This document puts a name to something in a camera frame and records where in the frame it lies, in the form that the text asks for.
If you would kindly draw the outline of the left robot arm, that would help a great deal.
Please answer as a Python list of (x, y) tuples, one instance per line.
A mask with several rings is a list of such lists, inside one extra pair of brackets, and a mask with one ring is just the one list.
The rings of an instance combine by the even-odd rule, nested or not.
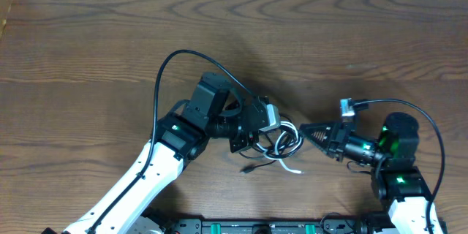
[(204, 150), (211, 138), (227, 138), (233, 153), (254, 146), (263, 132), (276, 129), (280, 116), (265, 97), (249, 104), (222, 75), (206, 72), (192, 98), (176, 104), (156, 123), (152, 139), (111, 190), (66, 233), (163, 233), (146, 218), (152, 200)]

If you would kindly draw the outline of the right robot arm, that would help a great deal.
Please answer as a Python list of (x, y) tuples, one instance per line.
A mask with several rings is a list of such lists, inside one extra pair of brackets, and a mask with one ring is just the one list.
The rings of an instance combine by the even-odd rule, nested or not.
[(301, 135), (326, 156), (348, 159), (370, 167), (371, 188), (382, 210), (364, 214), (355, 223), (355, 233), (446, 233), (432, 193), (415, 166), (419, 124), (407, 113), (389, 114), (377, 138), (357, 132), (355, 117), (340, 121), (302, 124)]

